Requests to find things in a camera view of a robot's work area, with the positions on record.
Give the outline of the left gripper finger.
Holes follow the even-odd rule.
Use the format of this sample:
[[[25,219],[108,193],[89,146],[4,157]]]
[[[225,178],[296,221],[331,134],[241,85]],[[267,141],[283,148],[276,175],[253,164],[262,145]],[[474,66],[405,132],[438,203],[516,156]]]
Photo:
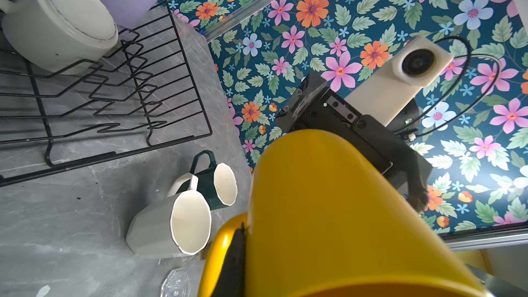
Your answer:
[[[246,228],[241,224],[235,230],[224,257],[221,272],[212,297],[243,297],[245,294]]]

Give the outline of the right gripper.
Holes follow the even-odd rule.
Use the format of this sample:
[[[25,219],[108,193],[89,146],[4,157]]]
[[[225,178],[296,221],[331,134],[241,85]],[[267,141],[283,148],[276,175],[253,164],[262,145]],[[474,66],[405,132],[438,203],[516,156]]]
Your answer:
[[[275,123],[285,133],[317,129],[352,144],[392,185],[408,189],[407,202],[417,213],[426,210],[432,165],[370,115],[331,91],[327,81],[309,73],[278,113]]]

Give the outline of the yellow mug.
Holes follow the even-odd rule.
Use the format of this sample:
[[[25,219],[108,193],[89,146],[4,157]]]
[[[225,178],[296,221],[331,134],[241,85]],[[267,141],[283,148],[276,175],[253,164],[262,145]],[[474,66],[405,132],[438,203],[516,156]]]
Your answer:
[[[213,241],[200,296],[212,296],[241,224],[244,296],[489,295],[365,157],[326,131],[288,133],[263,152],[247,213]]]

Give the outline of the white mug red inside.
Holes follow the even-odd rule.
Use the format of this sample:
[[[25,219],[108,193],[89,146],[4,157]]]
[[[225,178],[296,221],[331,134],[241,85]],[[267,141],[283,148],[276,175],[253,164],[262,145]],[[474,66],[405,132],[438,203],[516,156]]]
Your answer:
[[[12,47],[49,72],[80,74],[118,42],[100,0],[1,0],[1,28]]]

